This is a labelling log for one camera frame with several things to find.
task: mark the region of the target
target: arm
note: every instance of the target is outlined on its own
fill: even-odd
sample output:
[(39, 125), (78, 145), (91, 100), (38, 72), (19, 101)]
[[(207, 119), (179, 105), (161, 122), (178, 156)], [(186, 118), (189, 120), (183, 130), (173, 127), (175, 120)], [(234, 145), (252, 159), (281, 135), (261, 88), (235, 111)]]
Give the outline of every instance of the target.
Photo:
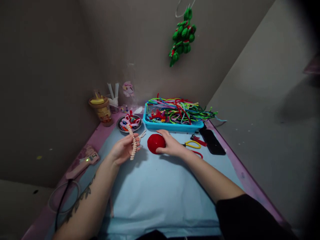
[(156, 152), (180, 157), (192, 170), (216, 203), (220, 229), (225, 239), (294, 239), (256, 200), (246, 195), (225, 175), (178, 143), (166, 130), (159, 130), (166, 141)]
[(158, 153), (180, 157), (191, 169), (211, 199), (217, 203), (222, 199), (238, 197), (245, 192), (229, 178), (198, 157), (194, 152), (177, 142), (168, 131), (158, 130), (166, 141), (166, 148), (157, 148)]
[(54, 240), (88, 240), (96, 236), (101, 227), (110, 192), (120, 165), (131, 155), (131, 143), (132, 137), (128, 135), (114, 145), (99, 166), (90, 184), (66, 216), (65, 222), (53, 236)]

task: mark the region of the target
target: red foam ball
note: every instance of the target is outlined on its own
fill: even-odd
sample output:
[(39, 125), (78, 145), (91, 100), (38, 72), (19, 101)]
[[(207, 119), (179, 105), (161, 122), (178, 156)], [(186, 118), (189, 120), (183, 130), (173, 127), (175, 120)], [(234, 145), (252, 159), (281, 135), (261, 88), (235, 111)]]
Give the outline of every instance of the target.
[(150, 152), (154, 153), (154, 154), (158, 154), (156, 153), (156, 149), (158, 147), (166, 147), (166, 141), (164, 140), (163, 136), (160, 134), (152, 134), (149, 138), (148, 138), (148, 148), (150, 150)]

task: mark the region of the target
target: smartphone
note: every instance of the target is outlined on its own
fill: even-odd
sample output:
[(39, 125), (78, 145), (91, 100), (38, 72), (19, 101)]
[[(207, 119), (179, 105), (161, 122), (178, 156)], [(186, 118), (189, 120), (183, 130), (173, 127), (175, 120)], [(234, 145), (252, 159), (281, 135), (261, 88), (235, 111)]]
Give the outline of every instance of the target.
[(211, 130), (208, 130), (206, 126), (199, 130), (204, 141), (207, 143), (207, 147), (211, 154), (213, 155), (226, 155), (223, 147), (219, 143), (218, 139), (214, 136)]

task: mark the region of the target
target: forearm tattoo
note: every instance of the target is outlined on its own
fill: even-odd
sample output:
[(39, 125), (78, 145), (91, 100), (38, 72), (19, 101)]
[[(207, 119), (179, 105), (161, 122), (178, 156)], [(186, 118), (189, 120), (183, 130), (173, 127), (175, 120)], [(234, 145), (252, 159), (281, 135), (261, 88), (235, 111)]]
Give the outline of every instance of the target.
[(95, 179), (95, 177), (96, 177), (96, 175), (93, 176), (93, 178), (92, 178), (91, 182), (89, 183), (89, 185), (86, 187), (86, 189), (83, 191), (83, 193), (76, 200), (76, 202), (74, 203), (72, 209), (70, 210), (70, 212), (68, 212), (66, 218), (64, 219), (64, 223), (68, 222), (69, 219), (72, 217), (72, 214), (75, 214), (77, 212), (77, 210), (79, 208), (79, 205), (80, 205), (80, 201), (83, 200), (83, 198), (87, 199), (88, 195), (91, 194), (90, 186), (93, 183), (93, 180)]

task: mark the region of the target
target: white pen holder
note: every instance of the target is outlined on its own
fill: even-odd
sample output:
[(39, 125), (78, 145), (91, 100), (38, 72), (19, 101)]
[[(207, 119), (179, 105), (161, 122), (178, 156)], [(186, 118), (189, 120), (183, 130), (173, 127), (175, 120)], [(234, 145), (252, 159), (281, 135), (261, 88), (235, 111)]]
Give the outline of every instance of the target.
[(118, 105), (118, 98), (114, 98), (114, 99), (111, 99), (111, 98), (108, 98), (109, 100), (109, 105), (110, 105), (110, 110), (112, 113), (117, 113), (119, 112), (119, 105)]

